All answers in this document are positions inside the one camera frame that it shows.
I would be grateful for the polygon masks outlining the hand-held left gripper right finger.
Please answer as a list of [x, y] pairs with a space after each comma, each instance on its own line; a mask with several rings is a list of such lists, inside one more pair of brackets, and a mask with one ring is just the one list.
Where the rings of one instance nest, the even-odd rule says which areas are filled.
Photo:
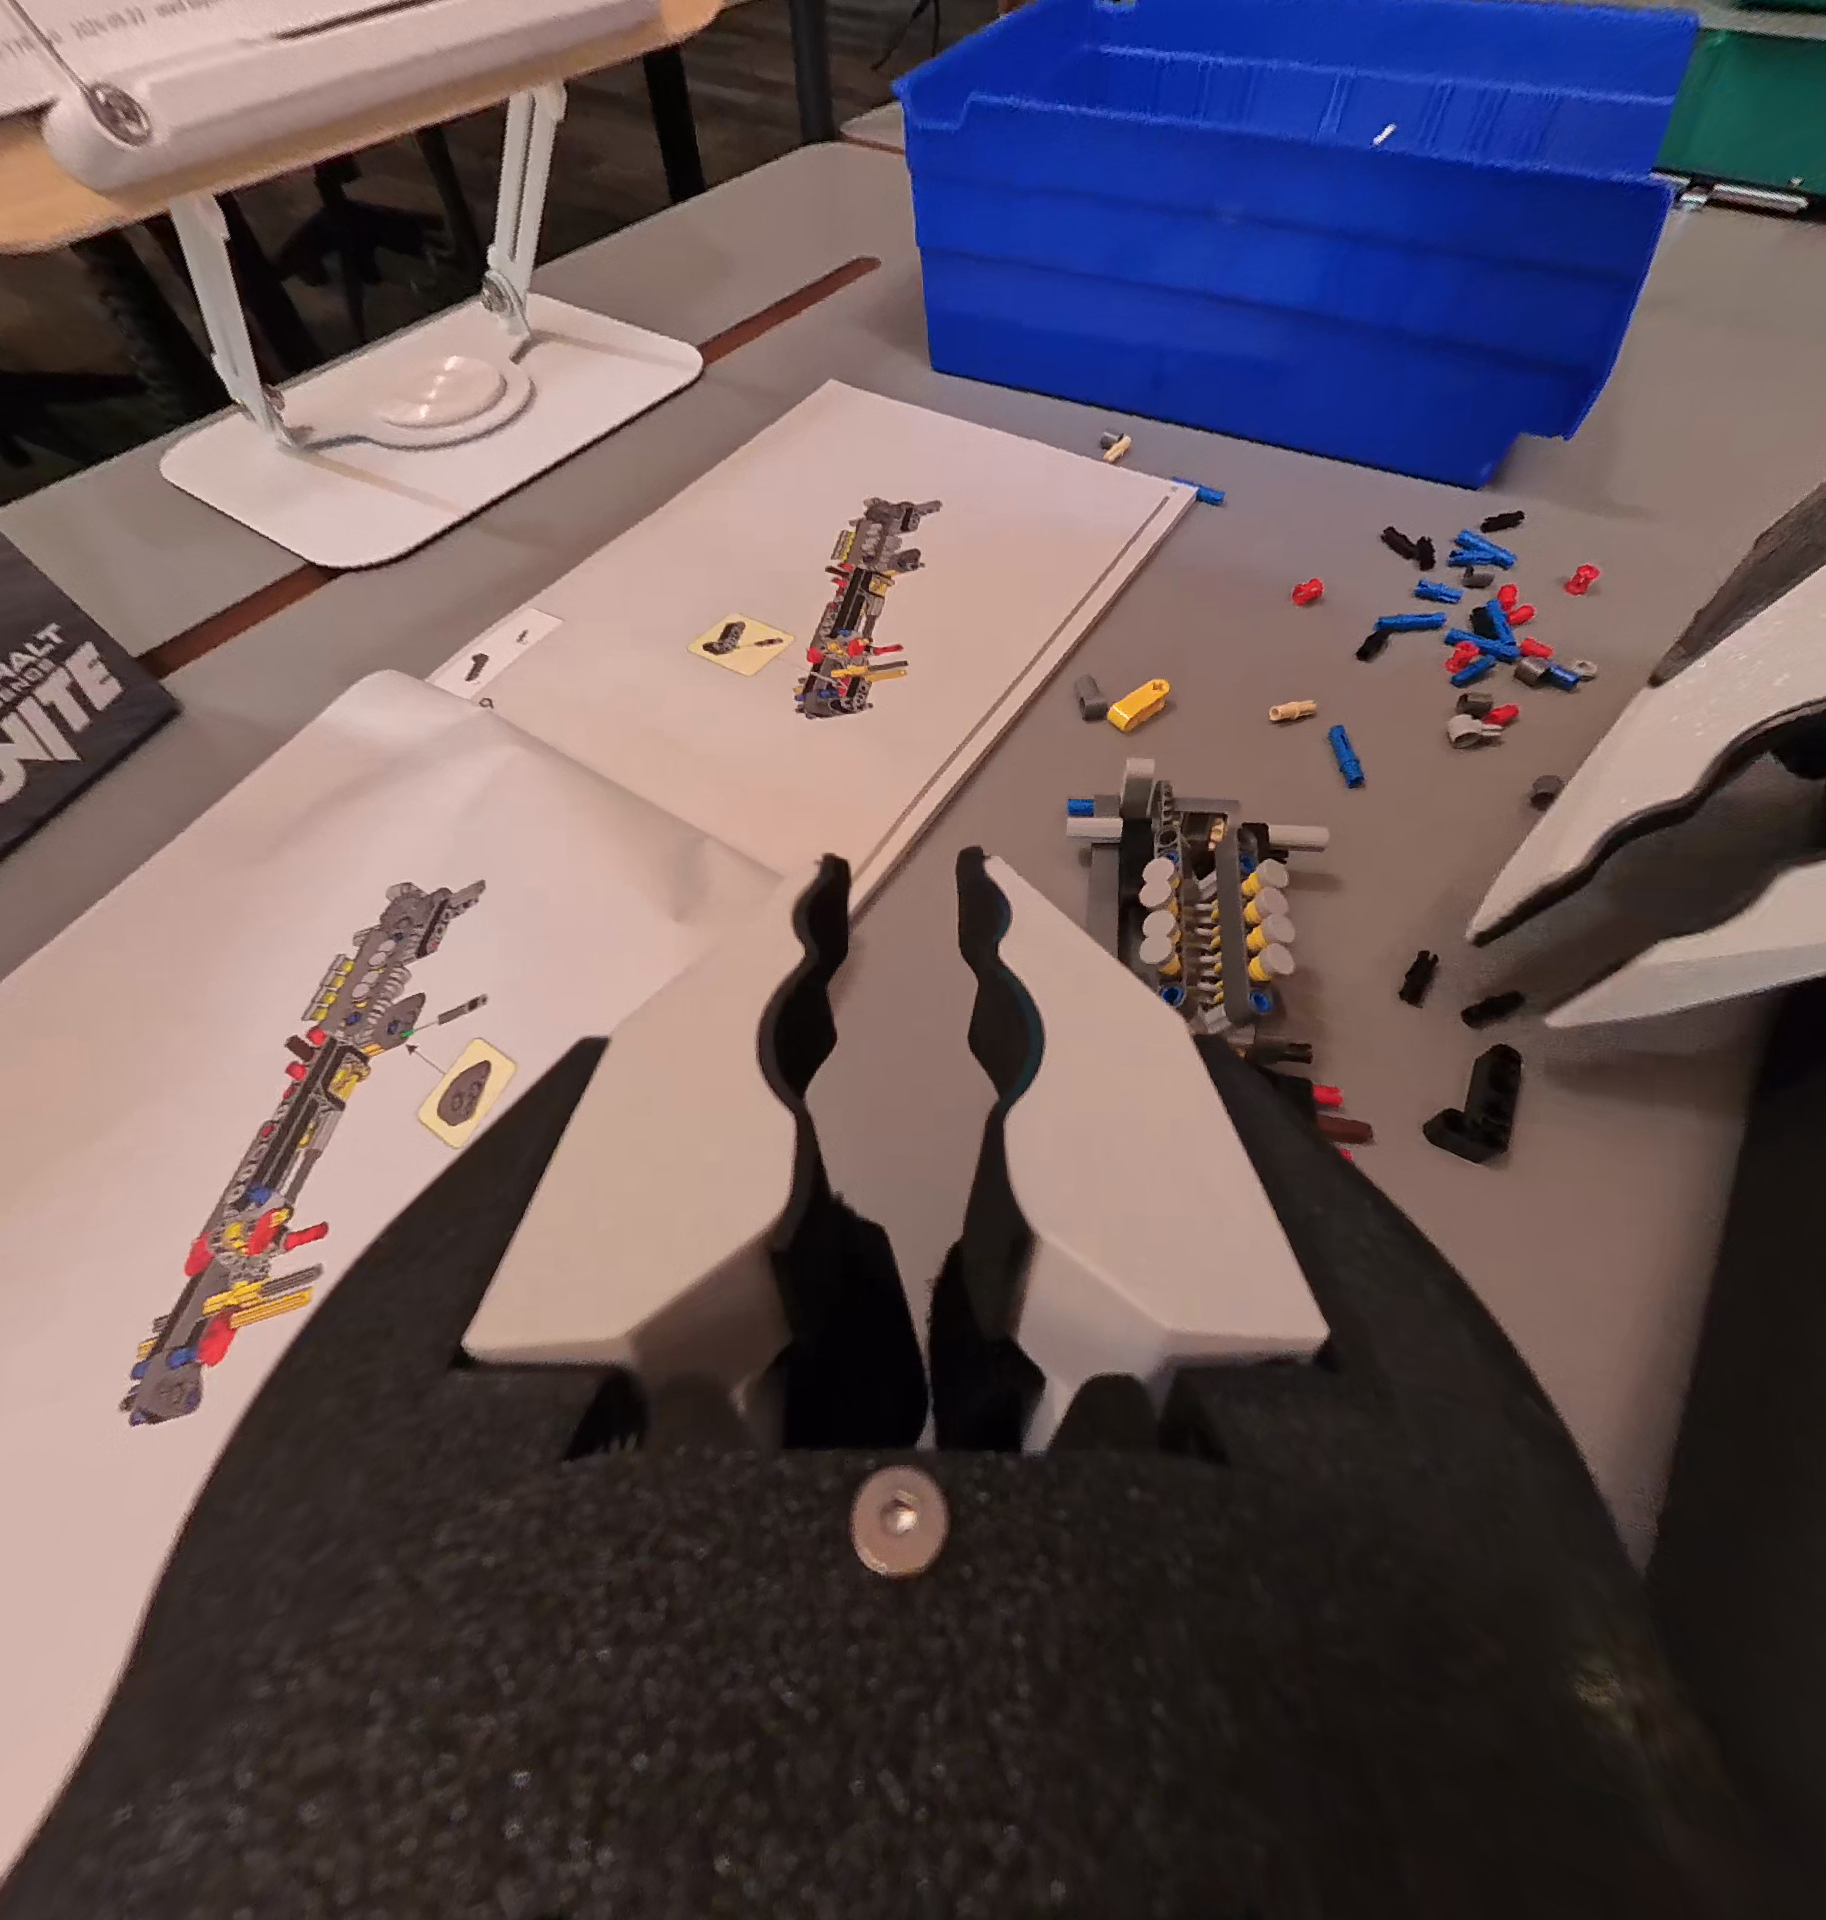
[[1043, 1454], [1096, 1380], [1309, 1364], [1332, 1331], [1221, 1094], [1238, 1056], [1003, 857], [956, 861], [968, 1043], [990, 1085], [928, 1374], [950, 1454]]

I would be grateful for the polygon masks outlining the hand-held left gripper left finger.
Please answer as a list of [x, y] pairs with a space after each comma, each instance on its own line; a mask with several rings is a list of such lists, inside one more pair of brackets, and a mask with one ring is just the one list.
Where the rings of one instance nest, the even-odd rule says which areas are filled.
[[464, 1336], [467, 1359], [706, 1380], [797, 1451], [898, 1451], [931, 1388], [884, 1228], [832, 1188], [854, 869], [787, 876], [605, 1039]]

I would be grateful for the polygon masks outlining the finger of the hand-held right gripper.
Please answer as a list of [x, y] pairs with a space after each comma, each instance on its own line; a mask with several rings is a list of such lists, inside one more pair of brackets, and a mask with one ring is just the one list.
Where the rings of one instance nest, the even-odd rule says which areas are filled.
[[1709, 930], [1665, 939], [1551, 1009], [1554, 1032], [1682, 1014], [1826, 980], [1826, 882], [1773, 882]]
[[1826, 564], [1642, 689], [1497, 874], [1467, 941], [1544, 916], [1628, 842], [1686, 821], [1743, 765], [1826, 725]]

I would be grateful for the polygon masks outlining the lego car chassis assembly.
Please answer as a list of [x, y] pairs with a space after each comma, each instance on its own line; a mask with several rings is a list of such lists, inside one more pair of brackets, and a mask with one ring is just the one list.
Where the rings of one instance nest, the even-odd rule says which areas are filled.
[[1066, 833], [1090, 871], [1088, 928], [1099, 948], [1194, 1039], [1260, 1069], [1345, 1159], [1369, 1145], [1373, 1126], [1312, 1076], [1312, 1043], [1287, 1034], [1299, 936], [1291, 863], [1332, 851], [1333, 831], [1189, 797], [1152, 758], [1128, 758], [1116, 793], [1069, 797]]

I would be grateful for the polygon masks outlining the black angled lego beam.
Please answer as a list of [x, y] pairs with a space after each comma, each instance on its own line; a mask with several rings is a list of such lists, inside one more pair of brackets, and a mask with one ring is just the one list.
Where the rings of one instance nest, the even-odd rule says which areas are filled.
[[1426, 1119], [1422, 1137], [1464, 1162], [1494, 1163], [1512, 1148], [1523, 1086], [1523, 1054], [1494, 1043], [1472, 1062], [1462, 1104]]

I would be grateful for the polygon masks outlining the white lego instruction booklet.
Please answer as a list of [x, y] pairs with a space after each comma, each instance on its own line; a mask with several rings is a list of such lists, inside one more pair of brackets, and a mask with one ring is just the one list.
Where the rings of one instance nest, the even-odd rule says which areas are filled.
[[877, 890], [1193, 502], [828, 381], [0, 982], [0, 1891], [357, 1258], [783, 876]]

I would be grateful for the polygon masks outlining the scattered loose lego pieces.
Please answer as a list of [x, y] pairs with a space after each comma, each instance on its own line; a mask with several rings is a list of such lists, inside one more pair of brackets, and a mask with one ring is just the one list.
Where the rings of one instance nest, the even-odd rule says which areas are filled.
[[1525, 510], [1457, 522], [1414, 512], [1323, 541], [1318, 564], [1289, 583], [1298, 630], [1333, 656], [1318, 717], [1364, 754], [1401, 720], [1457, 757], [1500, 752], [1538, 706], [1574, 706], [1601, 683], [1598, 636], [1575, 602], [1540, 602], [1527, 567]]

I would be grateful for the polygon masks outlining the black lego set box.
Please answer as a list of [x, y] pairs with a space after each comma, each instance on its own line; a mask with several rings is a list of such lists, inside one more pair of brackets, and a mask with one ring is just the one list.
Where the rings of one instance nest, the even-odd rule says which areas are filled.
[[0, 532], [0, 863], [179, 714]]

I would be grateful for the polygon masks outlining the teal plastic bin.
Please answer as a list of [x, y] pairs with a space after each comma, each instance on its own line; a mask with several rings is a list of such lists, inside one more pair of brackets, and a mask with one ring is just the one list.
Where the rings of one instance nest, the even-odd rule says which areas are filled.
[[1694, 12], [1698, 36], [1661, 169], [1826, 202], [1826, 3]]

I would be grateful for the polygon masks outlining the blue plastic bin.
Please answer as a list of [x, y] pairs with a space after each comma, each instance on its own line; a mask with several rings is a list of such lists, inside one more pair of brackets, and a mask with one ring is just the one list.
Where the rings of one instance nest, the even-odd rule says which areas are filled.
[[1462, 488], [1574, 437], [1694, 14], [1043, 3], [904, 73], [931, 363]]

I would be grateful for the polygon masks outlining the white folding tablet stand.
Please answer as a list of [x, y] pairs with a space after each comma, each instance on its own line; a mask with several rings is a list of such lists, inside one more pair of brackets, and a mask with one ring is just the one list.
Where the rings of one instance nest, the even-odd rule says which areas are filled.
[[[259, 31], [112, 80], [67, 80], [42, 133], [87, 189], [166, 202], [235, 405], [177, 441], [163, 481], [302, 564], [402, 560], [703, 374], [703, 354], [534, 291], [566, 80], [662, 51], [680, 5], [389, 5]], [[218, 189], [256, 151], [416, 132], [505, 103], [494, 238], [473, 300], [276, 389], [256, 358]]]

